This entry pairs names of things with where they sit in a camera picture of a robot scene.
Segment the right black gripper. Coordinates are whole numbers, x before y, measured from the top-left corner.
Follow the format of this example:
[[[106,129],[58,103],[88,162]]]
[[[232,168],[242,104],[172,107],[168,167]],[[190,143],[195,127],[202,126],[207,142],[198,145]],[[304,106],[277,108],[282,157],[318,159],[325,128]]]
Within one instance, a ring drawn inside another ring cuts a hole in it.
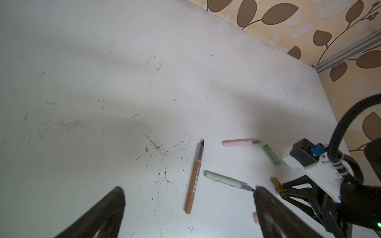
[[[282,184],[279,194],[282,199],[305,212],[336,238],[352,237],[353,225],[340,218],[338,204],[308,176],[304,175]]]

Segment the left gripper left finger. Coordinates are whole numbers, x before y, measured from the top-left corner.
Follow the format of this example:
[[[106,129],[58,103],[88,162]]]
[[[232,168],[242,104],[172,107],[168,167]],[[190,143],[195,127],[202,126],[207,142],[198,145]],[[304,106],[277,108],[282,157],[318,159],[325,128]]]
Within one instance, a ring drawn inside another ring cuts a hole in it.
[[[126,198],[121,187],[116,186],[90,208],[58,238],[116,238],[121,227]]]

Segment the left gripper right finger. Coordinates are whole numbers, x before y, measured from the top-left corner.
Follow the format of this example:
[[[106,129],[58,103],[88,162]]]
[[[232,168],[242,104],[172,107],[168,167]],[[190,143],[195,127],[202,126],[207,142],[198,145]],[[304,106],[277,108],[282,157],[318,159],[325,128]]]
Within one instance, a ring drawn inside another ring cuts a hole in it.
[[[321,237],[265,187],[257,186],[254,189],[254,201],[265,238]]]

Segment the brown pen cap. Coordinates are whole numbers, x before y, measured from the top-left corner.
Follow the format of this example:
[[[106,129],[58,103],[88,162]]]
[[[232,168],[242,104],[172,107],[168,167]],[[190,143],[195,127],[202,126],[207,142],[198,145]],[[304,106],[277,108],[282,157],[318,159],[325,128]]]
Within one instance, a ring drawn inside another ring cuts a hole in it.
[[[282,183],[275,176],[271,176],[270,181],[272,182],[278,193],[285,191],[285,188],[283,187]]]

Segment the pink pen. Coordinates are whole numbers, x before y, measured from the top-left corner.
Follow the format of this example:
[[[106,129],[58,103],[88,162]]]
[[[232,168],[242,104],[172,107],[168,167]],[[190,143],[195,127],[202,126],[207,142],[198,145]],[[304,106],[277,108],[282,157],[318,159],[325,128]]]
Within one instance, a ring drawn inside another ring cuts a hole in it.
[[[236,147],[236,146],[249,146],[253,144],[260,144],[261,140],[259,139],[234,139],[234,140],[225,140],[222,142],[224,147]]]

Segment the brown pen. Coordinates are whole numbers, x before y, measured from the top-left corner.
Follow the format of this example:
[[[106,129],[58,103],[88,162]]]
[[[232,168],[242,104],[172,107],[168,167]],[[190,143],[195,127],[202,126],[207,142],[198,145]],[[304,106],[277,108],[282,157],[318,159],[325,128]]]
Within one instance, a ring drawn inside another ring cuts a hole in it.
[[[196,155],[196,158],[195,158],[195,161],[193,164],[193,170],[192,170],[192,175],[191,175],[191,179],[190,179],[189,190],[188,190],[187,199],[186,199],[186,203],[185,203],[185,213],[188,215],[191,214],[191,211],[192,211],[195,191],[196,191],[197,182],[198,182],[201,164],[202,164],[204,144],[205,144],[205,141],[202,140],[201,143],[199,144],[197,155]]]

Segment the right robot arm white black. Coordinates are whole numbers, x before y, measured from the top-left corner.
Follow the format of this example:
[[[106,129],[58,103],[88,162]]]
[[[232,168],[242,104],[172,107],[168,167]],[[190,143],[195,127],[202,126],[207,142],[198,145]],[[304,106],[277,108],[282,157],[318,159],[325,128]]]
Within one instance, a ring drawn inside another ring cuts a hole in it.
[[[380,94],[352,106],[339,121],[329,144],[307,139],[289,147],[283,161],[303,176],[271,182],[282,199],[301,209],[337,238],[350,238],[354,225],[381,232],[381,189],[364,185],[360,165],[339,150],[352,122],[366,109],[380,104]]]

